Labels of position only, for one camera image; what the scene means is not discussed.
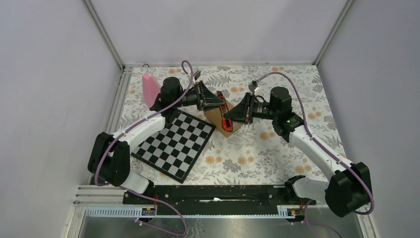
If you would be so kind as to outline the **brown cardboard express box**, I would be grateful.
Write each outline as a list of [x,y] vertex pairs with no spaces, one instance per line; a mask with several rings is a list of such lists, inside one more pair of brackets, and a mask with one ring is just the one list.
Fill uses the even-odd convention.
[[210,111],[205,111],[204,116],[208,119],[213,125],[216,126],[218,131],[225,137],[228,138],[231,135],[235,134],[240,128],[241,124],[233,122],[231,119],[227,119],[224,116],[224,113],[228,112],[233,108],[233,105],[228,102],[228,100],[222,96],[221,97],[226,104],[219,106],[216,109]]

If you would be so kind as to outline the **red black utility knife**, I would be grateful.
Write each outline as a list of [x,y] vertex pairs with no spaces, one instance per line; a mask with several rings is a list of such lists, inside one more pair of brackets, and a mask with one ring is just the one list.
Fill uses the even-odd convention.
[[227,119],[224,117],[224,114],[229,111],[227,100],[223,96],[221,91],[217,91],[217,96],[224,101],[224,105],[219,106],[220,114],[221,114],[221,125],[224,131],[226,132],[233,132],[233,122],[231,119]]

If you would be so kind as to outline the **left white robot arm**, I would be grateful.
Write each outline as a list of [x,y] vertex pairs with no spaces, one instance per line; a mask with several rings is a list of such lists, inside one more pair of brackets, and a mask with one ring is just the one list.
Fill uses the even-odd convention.
[[209,111],[222,105],[225,101],[202,81],[195,82],[191,77],[189,85],[183,89],[177,77],[166,78],[144,118],[113,134],[102,132],[96,137],[88,162],[88,171],[94,175],[95,185],[131,190],[139,202],[151,202],[154,191],[148,187],[150,180],[130,169],[133,150],[154,133],[168,127],[178,108],[196,106],[199,111]]

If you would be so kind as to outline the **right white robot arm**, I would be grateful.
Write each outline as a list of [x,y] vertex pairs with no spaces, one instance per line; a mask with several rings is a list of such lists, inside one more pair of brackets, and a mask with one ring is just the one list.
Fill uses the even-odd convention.
[[301,150],[323,172],[326,181],[295,176],[285,182],[284,198],[297,204],[303,198],[327,204],[338,217],[344,217],[370,205],[374,208],[370,171],[336,153],[311,132],[303,118],[293,112],[292,98],[284,87],[274,87],[269,101],[246,93],[239,104],[224,114],[226,119],[251,124],[268,119],[277,135]]

